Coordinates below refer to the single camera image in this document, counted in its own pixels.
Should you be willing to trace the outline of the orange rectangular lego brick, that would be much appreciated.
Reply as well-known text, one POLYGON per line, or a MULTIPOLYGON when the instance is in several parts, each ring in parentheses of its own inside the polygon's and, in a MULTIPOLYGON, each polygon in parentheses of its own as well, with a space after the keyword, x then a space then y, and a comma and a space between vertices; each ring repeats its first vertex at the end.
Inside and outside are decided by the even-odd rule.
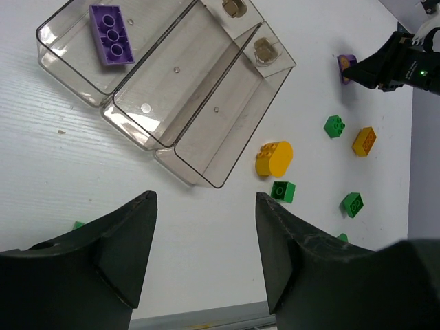
POLYGON ((352 149, 358 157, 367 157, 377 139, 373 127, 364 127, 357 135, 352 149))

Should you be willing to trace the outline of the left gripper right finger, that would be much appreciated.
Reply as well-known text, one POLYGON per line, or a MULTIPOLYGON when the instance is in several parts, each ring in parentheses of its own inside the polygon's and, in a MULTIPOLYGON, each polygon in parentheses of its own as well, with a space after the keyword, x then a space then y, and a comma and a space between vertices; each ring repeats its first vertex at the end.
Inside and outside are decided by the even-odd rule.
POLYGON ((371 251, 256 195, 269 312, 279 329, 438 329, 439 241, 371 251))

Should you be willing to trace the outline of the dark green lego brick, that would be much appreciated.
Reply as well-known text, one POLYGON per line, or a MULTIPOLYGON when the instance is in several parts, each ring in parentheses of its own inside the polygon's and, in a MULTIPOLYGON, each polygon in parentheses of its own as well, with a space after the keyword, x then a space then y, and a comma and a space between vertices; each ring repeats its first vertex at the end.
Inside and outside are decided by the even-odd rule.
POLYGON ((342 206, 347 215, 354 219, 364 207, 362 196, 359 192, 350 192, 343 200, 342 206))

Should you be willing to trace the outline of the yellow rounded lego brick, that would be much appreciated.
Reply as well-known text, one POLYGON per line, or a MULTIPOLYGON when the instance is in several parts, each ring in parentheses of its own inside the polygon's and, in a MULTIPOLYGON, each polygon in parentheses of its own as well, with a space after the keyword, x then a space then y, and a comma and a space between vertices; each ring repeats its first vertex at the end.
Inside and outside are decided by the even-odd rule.
POLYGON ((256 156, 255 171, 260 177, 282 177, 294 158, 294 150, 287 141, 262 145, 256 156))

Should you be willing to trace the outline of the small green lego brick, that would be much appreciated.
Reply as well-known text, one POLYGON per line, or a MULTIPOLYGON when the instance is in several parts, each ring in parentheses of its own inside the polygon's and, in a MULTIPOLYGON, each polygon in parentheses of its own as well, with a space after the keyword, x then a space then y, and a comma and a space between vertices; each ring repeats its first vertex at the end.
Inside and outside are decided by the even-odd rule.
POLYGON ((324 130, 331 139, 334 139, 342 135, 345 126, 346 124, 342 121, 340 116, 332 115, 328 117, 324 125, 324 130))

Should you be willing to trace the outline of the large purple lego brick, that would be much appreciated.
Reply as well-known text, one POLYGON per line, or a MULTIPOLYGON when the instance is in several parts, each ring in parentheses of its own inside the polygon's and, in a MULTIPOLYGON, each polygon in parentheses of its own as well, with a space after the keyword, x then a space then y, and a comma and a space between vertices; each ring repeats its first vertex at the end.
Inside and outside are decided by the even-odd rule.
POLYGON ((120 6, 90 5, 89 21, 102 65, 109 67, 135 63, 120 6))

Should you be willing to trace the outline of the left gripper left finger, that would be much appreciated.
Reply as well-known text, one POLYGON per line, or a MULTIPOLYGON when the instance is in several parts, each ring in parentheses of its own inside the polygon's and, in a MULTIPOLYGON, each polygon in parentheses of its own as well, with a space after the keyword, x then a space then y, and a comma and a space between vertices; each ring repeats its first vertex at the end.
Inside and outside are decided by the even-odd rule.
POLYGON ((127 329, 157 221, 153 191, 27 250, 1 253, 2 329, 127 329))

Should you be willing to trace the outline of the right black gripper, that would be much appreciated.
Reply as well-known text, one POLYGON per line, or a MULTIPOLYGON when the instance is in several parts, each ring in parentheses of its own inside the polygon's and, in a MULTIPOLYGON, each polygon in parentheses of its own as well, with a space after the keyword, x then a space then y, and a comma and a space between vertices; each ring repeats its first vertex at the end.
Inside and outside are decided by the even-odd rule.
POLYGON ((412 34, 393 32, 380 49, 342 70, 342 77, 369 89, 394 91, 408 85, 439 94, 438 29, 432 29, 422 42, 412 34))

